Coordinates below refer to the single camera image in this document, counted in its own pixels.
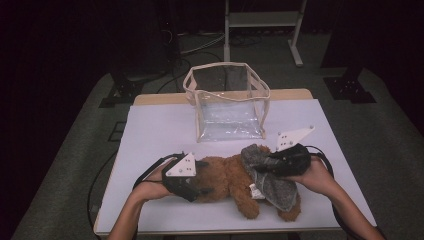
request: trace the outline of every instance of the forearm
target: forearm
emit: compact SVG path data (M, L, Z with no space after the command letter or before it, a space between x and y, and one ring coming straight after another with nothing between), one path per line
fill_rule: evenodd
M365 218L343 188L337 185L327 197L329 197L346 225L356 234L367 240L384 239Z
M109 240L132 239L140 218L141 208L145 201L139 200L130 195L119 214L112 231L109 234Z

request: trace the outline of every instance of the dark background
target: dark background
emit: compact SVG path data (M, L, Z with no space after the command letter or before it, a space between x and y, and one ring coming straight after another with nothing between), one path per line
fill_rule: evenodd
M296 1L231 1L234 11L298 6ZM323 67L349 65L356 49L424 133L423 12L420 1L310 0L302 32L332 30ZM164 44L160 30L223 31L223 19L222 0L1 1L0 238L12 236L104 74L134 68L142 74L166 72L178 49L177 42Z

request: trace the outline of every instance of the white shelf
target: white shelf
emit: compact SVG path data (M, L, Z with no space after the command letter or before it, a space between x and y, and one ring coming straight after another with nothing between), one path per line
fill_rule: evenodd
M296 26L298 15L298 11L230 13L229 27Z

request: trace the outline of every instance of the brown teddy bear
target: brown teddy bear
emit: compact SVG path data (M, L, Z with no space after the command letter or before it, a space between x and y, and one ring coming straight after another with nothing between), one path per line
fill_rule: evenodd
M259 146L259 149L264 153L270 152L265 146ZM197 174L191 183L198 189L213 188L214 190L200 195L197 201L214 202L231 196L238 210L246 218L255 219L259 215L259 204L258 200L252 199L249 186L254 180L243 165L242 155L237 154L228 158L205 157L202 161L209 164L197 169ZM277 208L278 215L285 221L295 221L300 212L300 196L297 191L295 203L289 210Z

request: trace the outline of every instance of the gray fabric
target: gray fabric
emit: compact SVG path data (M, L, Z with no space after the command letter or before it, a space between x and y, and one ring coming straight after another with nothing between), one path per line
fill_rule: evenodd
M275 207L282 211L290 211L296 203L297 186L292 181L277 178L272 173L258 173L251 166L261 163L276 164L278 160L267 157L268 153L262 152L256 144L241 150L241 159L244 168L252 176L259 191Z

